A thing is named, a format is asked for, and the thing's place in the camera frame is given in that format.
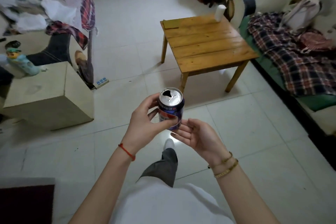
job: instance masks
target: white shirt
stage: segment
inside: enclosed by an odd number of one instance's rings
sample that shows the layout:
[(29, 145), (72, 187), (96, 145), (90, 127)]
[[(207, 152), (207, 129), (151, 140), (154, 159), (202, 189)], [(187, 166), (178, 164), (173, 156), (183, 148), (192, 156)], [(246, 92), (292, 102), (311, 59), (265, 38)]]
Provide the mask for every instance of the white shirt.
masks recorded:
[(171, 188), (155, 177), (141, 177), (116, 205), (110, 223), (233, 224), (216, 200), (192, 184)]

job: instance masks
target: cartoon figurine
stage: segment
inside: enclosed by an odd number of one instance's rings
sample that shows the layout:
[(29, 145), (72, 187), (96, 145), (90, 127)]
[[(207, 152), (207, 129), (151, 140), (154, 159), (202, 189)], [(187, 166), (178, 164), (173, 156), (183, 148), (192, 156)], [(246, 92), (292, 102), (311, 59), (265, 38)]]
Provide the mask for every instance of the cartoon figurine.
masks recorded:
[(6, 54), (8, 62), (19, 66), (30, 76), (40, 73), (40, 69), (29, 61), (24, 54), (21, 54), (18, 48), (7, 48)]

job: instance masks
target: wooden table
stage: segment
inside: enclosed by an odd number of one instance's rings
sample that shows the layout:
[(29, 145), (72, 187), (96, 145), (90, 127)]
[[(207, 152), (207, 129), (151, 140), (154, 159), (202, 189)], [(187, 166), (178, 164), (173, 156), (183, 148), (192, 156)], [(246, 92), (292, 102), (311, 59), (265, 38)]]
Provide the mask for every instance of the wooden table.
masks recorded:
[(226, 18), (216, 22), (214, 15), (179, 19), (178, 28), (165, 29), (161, 62), (165, 62), (167, 44), (181, 70), (180, 91), (189, 76), (238, 67), (225, 91), (230, 92), (248, 61), (258, 55), (249, 47)]

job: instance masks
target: pant leg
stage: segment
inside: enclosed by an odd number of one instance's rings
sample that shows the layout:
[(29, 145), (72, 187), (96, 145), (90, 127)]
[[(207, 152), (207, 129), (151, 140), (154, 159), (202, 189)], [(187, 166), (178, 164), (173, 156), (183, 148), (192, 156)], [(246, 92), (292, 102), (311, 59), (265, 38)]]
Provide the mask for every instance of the pant leg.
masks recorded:
[(151, 164), (140, 176), (152, 176), (161, 179), (165, 184), (173, 187), (177, 171), (177, 156), (172, 148), (162, 152), (161, 160)]

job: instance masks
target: person's left hand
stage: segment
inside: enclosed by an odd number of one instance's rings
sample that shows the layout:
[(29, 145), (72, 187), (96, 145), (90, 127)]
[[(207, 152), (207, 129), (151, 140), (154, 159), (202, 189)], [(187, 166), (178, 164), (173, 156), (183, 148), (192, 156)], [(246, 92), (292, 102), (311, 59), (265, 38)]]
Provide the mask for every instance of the person's left hand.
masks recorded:
[(151, 120), (157, 114), (154, 109), (148, 114), (148, 110), (158, 106), (159, 93), (148, 96), (132, 113), (131, 121), (121, 143), (132, 155), (144, 148), (160, 132), (177, 124), (175, 120), (164, 120), (152, 123)]

